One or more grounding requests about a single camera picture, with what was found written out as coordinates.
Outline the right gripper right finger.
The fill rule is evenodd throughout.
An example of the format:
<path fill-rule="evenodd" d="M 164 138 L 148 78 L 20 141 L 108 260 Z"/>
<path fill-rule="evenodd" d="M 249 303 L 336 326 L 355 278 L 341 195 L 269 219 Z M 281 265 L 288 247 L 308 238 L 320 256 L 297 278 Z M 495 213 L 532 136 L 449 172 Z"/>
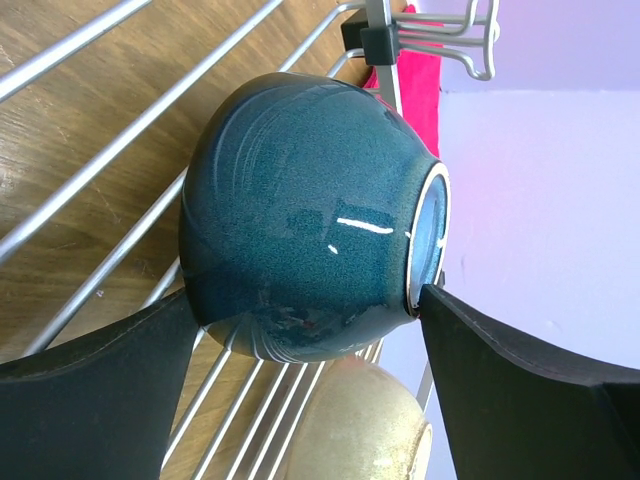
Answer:
<path fill-rule="evenodd" d="M 420 320 L 460 479 L 636 479 L 639 372 L 501 323 L 435 285 Z"/>

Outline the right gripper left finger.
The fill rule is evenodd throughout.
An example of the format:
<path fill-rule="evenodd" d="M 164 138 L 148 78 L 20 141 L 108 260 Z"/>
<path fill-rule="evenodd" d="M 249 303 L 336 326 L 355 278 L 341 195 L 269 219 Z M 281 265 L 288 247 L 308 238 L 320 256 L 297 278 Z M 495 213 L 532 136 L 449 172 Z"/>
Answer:
<path fill-rule="evenodd" d="M 177 291 L 2 364 L 2 478 L 159 478 L 197 331 Z"/>

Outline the beige stoneware bowl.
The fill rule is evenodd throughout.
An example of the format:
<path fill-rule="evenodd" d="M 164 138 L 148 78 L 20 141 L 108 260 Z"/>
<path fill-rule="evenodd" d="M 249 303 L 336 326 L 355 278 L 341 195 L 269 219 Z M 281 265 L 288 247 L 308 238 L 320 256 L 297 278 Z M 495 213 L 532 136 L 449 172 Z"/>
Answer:
<path fill-rule="evenodd" d="M 287 479 L 423 479 L 433 429 L 396 378 L 357 356 L 335 361 L 292 440 Z"/>

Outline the blue glazed bowl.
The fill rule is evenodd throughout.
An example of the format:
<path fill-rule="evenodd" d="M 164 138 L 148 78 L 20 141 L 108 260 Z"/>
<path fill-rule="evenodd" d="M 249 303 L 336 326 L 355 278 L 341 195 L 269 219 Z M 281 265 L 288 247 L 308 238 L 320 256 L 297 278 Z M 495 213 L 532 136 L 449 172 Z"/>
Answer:
<path fill-rule="evenodd" d="M 418 317 L 450 209 L 446 166 L 371 94 L 325 76 L 256 77 L 216 110 L 184 180 L 192 311 L 254 358 L 355 352 Z"/>

